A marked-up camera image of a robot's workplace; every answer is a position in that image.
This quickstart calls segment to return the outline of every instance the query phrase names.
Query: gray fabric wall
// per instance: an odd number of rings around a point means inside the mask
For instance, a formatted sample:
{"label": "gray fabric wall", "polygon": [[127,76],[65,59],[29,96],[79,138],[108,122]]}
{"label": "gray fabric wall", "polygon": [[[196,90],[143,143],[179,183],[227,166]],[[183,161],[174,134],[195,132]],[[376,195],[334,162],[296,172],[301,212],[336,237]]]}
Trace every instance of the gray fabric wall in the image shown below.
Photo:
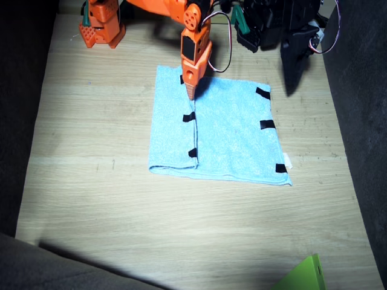
{"label": "gray fabric wall", "polygon": [[0,234],[0,289],[160,290]]}
{"label": "gray fabric wall", "polygon": [[[360,211],[387,287],[387,1],[339,2],[340,38],[324,62]],[[336,31],[335,9],[323,49]]]}

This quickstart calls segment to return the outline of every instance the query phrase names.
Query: white cable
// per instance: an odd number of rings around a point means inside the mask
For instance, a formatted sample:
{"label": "white cable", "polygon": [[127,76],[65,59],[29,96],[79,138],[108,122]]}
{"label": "white cable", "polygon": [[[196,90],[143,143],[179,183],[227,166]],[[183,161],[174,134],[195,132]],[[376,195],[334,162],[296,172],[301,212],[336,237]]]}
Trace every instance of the white cable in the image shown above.
{"label": "white cable", "polygon": [[339,2],[338,2],[338,0],[334,0],[334,1],[336,2],[337,16],[338,16],[338,18],[339,18],[339,27],[338,27],[338,29],[337,29],[336,38],[334,39],[334,42],[333,42],[332,46],[329,47],[329,49],[327,49],[326,51],[319,51],[319,50],[315,49],[315,48],[312,46],[312,42],[311,42],[312,38],[309,39],[309,48],[310,48],[313,52],[315,52],[315,53],[317,53],[317,54],[329,53],[329,52],[332,50],[332,48],[334,48],[334,46],[336,45],[337,40],[339,39],[339,35],[340,35],[341,15],[340,15],[340,10],[339,10]]}
{"label": "white cable", "polygon": [[227,65],[227,67],[224,69],[224,70],[220,70],[220,69],[217,69],[217,68],[214,68],[213,65],[211,64],[210,60],[208,60],[208,64],[209,66],[212,68],[213,71],[216,71],[217,73],[224,73],[230,66],[230,63],[231,63],[231,55],[232,55],[232,27],[231,27],[231,21],[230,21],[230,18],[227,14],[225,14],[224,12],[222,11],[216,11],[210,15],[208,15],[207,17],[205,17],[203,19],[203,21],[201,22],[201,27],[204,25],[204,23],[206,23],[206,21],[212,17],[214,17],[215,15],[218,15],[218,14],[222,14],[224,15],[226,18],[227,18],[227,21],[229,23],[229,48],[230,48],[230,59],[229,59],[229,64]]}

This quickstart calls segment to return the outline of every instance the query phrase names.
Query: cable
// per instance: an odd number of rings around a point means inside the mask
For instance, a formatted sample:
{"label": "cable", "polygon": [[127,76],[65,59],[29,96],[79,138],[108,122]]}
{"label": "cable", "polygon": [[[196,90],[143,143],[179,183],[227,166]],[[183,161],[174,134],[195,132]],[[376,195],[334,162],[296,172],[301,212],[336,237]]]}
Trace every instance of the cable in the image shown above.
{"label": "cable", "polygon": [[322,16],[320,13],[317,13],[316,21],[321,28],[327,27],[328,20],[329,19],[325,16]]}
{"label": "cable", "polygon": [[334,39],[334,42],[333,42],[333,44],[331,45],[331,47],[329,47],[329,49],[327,49],[326,51],[318,51],[317,49],[315,49],[315,48],[312,46],[312,42],[311,42],[312,38],[309,39],[309,48],[310,48],[313,52],[315,52],[315,53],[317,53],[317,54],[329,53],[329,52],[332,50],[332,48],[334,48],[334,46],[336,45],[336,42],[337,42],[337,40],[338,40],[338,38],[339,38],[339,35],[340,35],[341,15],[340,15],[340,9],[339,9],[339,2],[338,2],[338,0],[334,0],[334,1],[336,2],[337,16],[338,16],[338,18],[339,18],[339,27],[338,27],[338,29],[337,29],[336,38]]}
{"label": "cable", "polygon": [[244,8],[243,8],[241,0],[239,0],[239,6],[242,8],[242,12],[244,13]]}
{"label": "cable", "polygon": [[119,24],[121,23],[121,5],[119,4]]}
{"label": "cable", "polygon": [[82,4],[82,8],[80,9],[81,16],[83,16],[85,14],[85,6],[86,6],[86,1]]}
{"label": "cable", "polygon": [[231,21],[230,21],[230,18],[227,14],[225,14],[224,12],[222,11],[216,11],[210,15],[208,15],[207,17],[205,17],[203,19],[203,21],[201,22],[201,27],[204,25],[204,23],[206,23],[206,21],[212,17],[214,17],[215,15],[218,15],[218,14],[222,14],[224,15],[226,18],[227,18],[227,21],[229,23],[229,48],[230,48],[230,59],[229,59],[229,64],[227,65],[227,67],[224,69],[224,70],[220,70],[220,69],[217,69],[217,68],[214,68],[213,65],[211,64],[210,60],[208,60],[208,64],[209,66],[212,68],[213,71],[216,71],[217,73],[224,73],[225,71],[227,71],[227,69],[229,68],[230,66],[230,63],[231,63],[231,55],[232,55],[232,37],[231,37],[231,31],[232,31],[232,27],[231,27]]}
{"label": "cable", "polygon": [[216,5],[220,5],[220,0],[215,0],[210,8],[210,11],[209,13],[212,13],[213,12],[213,8],[216,6]]}

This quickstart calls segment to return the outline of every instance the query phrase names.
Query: green object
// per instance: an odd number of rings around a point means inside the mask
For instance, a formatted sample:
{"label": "green object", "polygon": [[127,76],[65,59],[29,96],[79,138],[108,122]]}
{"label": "green object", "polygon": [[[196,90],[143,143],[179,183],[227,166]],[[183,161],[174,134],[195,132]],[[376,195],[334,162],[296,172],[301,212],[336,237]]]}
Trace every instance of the green object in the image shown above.
{"label": "green object", "polygon": [[250,33],[249,26],[244,19],[243,11],[240,5],[235,5],[232,9],[231,24],[235,24],[235,21],[238,22],[238,28],[241,30],[243,35]]}
{"label": "green object", "polygon": [[85,27],[90,27],[90,19],[89,19],[89,1],[86,0],[85,9],[83,11],[83,19],[82,19],[82,25]]}
{"label": "green object", "polygon": [[272,290],[326,290],[319,255],[307,257]]}

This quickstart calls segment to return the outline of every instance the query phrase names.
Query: blue towel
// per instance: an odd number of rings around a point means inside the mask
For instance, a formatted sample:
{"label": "blue towel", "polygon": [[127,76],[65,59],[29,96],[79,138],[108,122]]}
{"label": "blue towel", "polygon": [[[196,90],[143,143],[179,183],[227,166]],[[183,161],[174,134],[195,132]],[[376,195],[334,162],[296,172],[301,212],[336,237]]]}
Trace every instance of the blue towel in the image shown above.
{"label": "blue towel", "polygon": [[190,101],[180,76],[181,67],[157,68],[152,173],[292,184],[272,121],[268,85],[203,78],[196,100]]}

